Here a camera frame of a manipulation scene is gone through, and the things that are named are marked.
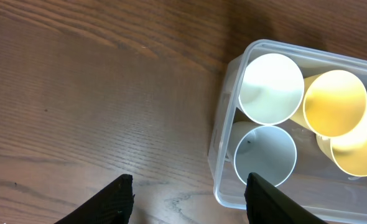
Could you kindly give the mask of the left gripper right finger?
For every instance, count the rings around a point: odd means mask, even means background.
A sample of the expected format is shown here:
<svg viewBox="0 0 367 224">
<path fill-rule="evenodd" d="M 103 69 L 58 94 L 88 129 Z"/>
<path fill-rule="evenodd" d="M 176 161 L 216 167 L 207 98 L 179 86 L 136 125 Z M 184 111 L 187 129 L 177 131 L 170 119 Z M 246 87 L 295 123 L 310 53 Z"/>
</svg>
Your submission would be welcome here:
<svg viewBox="0 0 367 224">
<path fill-rule="evenodd" d="M 250 224 L 325 224 L 255 172 L 248 175 L 244 197 Z"/>
</svg>

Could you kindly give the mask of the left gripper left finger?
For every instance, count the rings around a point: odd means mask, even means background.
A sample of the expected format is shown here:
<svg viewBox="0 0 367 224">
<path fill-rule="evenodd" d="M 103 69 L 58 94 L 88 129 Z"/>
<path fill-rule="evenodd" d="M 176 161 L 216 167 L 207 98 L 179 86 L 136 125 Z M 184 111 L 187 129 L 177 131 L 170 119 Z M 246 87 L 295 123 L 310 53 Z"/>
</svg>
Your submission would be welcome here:
<svg viewBox="0 0 367 224">
<path fill-rule="evenodd" d="M 55 224 L 128 224 L 134 205 L 132 182 L 132 175 L 120 175 Z"/>
</svg>

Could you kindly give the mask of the grey plastic cup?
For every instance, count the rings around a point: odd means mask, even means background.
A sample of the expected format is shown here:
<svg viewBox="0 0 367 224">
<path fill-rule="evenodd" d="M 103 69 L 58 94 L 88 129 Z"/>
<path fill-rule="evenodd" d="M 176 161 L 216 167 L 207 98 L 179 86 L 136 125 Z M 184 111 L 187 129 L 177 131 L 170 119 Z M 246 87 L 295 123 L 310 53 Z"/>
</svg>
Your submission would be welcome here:
<svg viewBox="0 0 367 224">
<path fill-rule="evenodd" d="M 289 178 L 297 162 L 297 148 L 288 132 L 246 121 L 232 125 L 227 155 L 244 184 L 255 172 L 277 187 Z"/>
</svg>

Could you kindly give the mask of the clear plastic container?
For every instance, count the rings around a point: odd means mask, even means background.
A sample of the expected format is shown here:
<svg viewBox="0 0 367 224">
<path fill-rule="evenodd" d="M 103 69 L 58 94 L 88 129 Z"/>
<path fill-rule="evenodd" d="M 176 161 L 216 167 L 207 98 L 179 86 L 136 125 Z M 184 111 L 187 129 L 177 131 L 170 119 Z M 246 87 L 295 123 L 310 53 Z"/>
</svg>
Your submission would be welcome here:
<svg viewBox="0 0 367 224">
<path fill-rule="evenodd" d="M 225 207 L 246 207 L 246 184 L 236 175 L 227 155 L 227 146 L 234 123 L 255 123 L 236 107 L 238 87 L 249 58 L 268 53 L 291 58 L 299 66 L 304 79 L 330 70 L 345 70 L 356 75 L 367 92 L 365 60 L 266 39 L 250 44 L 242 55 L 228 64 L 208 153 L 208 163 L 214 179 L 214 195 Z M 316 141 L 318 134 L 290 118 L 283 123 L 271 125 L 288 132 L 297 148 L 297 162 L 293 172 L 276 188 L 323 220 L 367 223 L 367 177 L 343 172 L 320 150 Z"/>
</svg>

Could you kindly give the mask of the yellow plastic bowl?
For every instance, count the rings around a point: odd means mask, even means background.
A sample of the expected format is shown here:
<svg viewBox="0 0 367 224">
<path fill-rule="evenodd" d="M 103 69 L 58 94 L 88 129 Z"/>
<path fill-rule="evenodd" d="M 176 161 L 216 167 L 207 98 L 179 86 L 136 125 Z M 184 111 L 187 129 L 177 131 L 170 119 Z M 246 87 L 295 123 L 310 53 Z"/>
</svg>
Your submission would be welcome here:
<svg viewBox="0 0 367 224">
<path fill-rule="evenodd" d="M 363 120 L 350 133 L 337 138 L 317 135 L 320 150 L 343 172 L 367 177 L 367 108 Z"/>
</svg>

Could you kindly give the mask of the cream plastic cup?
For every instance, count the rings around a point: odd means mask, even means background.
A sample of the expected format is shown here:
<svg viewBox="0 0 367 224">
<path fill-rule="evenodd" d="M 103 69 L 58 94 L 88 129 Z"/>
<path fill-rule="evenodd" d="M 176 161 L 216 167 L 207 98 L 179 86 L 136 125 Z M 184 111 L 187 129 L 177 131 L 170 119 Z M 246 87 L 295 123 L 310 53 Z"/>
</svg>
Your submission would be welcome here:
<svg viewBox="0 0 367 224">
<path fill-rule="evenodd" d="M 304 78 L 299 66 L 278 53 L 249 58 L 239 82 L 237 109 L 261 125 L 288 120 L 304 96 Z"/>
</svg>

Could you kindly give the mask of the yellow plastic cup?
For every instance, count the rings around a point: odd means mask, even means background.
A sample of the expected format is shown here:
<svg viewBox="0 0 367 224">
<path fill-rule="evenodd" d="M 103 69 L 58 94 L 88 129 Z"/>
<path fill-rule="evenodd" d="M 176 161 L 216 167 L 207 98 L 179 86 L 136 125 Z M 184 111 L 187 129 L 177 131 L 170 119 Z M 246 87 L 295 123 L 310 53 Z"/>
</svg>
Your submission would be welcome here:
<svg viewBox="0 0 367 224">
<path fill-rule="evenodd" d="M 304 79 L 304 96 L 290 119 L 315 134 L 336 138 L 357 127 L 366 105 L 366 88 L 356 75 L 330 70 Z"/>
</svg>

